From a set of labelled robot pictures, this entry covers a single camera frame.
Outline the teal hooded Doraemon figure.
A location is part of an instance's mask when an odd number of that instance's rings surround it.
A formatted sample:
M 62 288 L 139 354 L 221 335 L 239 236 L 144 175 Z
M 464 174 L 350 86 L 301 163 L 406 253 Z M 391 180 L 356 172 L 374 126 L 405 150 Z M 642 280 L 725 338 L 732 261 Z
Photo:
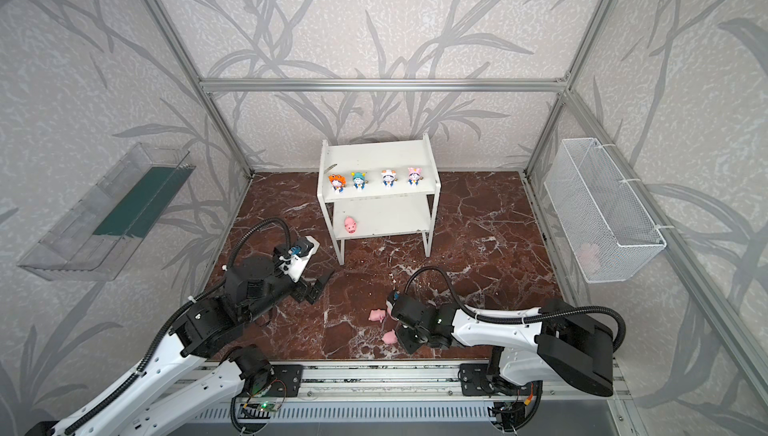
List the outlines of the teal hooded Doraemon figure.
M 367 185 L 367 174 L 362 172 L 354 172 L 351 174 L 351 180 L 353 187 L 357 191 L 363 191 Z

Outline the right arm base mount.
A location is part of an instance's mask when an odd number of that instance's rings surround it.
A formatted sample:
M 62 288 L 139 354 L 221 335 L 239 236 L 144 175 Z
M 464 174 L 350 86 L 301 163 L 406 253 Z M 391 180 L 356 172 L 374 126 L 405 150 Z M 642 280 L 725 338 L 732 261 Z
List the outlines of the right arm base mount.
M 458 379 L 463 396 L 514 395 L 509 384 L 490 365 L 464 363 L 459 365 Z

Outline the pink pig toy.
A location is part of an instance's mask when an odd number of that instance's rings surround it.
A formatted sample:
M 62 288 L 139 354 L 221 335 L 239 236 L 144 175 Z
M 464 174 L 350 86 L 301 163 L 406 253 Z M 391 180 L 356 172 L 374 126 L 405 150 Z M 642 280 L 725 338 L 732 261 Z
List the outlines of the pink pig toy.
M 353 235 L 357 232 L 357 222 L 352 217 L 346 217 L 343 222 L 343 227 L 347 234 Z
M 385 333 L 382 336 L 381 340 L 382 340 L 383 343 L 385 343 L 387 345 L 395 345 L 395 344 L 398 343 L 398 338 L 397 338 L 396 332 L 394 330 L 391 330 L 391 331 Z
M 374 309 L 369 313 L 368 320 L 371 322 L 383 322 L 387 318 L 387 311 L 382 309 Z

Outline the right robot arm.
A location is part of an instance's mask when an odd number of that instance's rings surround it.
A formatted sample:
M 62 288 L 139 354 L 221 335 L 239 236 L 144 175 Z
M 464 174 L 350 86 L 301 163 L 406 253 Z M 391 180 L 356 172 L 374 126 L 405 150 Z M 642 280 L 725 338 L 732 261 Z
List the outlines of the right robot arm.
M 486 378 L 495 390 L 562 381 L 593 396 L 613 394 L 613 353 L 619 335 L 585 308 L 559 299 L 519 311 L 434 307 L 393 291 L 387 312 L 398 321 L 395 335 L 409 354 L 423 346 L 491 347 Z

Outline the orange hooded Doraemon figure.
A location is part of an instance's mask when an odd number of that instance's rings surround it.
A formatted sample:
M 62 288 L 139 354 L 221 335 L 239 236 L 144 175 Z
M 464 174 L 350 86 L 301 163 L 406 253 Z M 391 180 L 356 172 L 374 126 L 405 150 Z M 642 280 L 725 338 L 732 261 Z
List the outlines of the orange hooded Doraemon figure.
M 328 180 L 332 190 L 337 194 L 342 193 L 346 188 L 346 179 L 342 175 L 339 175 L 339 174 L 330 175 L 328 177 Z

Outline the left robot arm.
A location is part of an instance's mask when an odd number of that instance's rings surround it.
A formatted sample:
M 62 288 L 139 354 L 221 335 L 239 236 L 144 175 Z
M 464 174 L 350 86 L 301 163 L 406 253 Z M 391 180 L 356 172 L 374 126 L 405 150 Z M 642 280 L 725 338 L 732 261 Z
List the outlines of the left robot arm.
M 29 434 L 165 435 L 216 402 L 269 388 L 277 379 L 272 365 L 250 345 L 232 349 L 203 377 L 166 393 L 284 299 L 315 303 L 330 278 L 304 279 L 308 261 L 257 256 L 229 262 L 218 286 L 179 308 L 133 368 L 70 416 L 39 422 Z

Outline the white hooded Doraemon figure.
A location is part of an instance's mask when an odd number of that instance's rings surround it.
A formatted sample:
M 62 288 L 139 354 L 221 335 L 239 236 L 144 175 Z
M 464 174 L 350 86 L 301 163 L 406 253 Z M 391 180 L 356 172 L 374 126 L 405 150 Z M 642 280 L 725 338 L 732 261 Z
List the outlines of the white hooded Doraemon figure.
M 385 187 L 393 188 L 397 181 L 397 174 L 394 170 L 387 169 L 381 173 L 381 179 Z

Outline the pink hooded Doraemon figure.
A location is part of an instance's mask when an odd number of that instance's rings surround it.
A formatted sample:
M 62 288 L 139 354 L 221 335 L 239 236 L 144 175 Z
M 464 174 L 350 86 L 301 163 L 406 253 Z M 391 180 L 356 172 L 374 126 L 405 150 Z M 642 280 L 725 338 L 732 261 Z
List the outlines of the pink hooded Doraemon figure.
M 408 183 L 410 186 L 418 186 L 422 181 L 422 169 L 418 167 L 411 167 L 408 169 Z

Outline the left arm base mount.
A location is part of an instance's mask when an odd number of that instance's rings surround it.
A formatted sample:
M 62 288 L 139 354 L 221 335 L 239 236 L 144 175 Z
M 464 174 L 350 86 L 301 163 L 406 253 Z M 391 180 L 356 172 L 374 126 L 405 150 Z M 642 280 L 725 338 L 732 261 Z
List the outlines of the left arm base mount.
M 245 379 L 241 396 L 295 398 L 299 394 L 304 366 L 277 364 L 260 369 Z

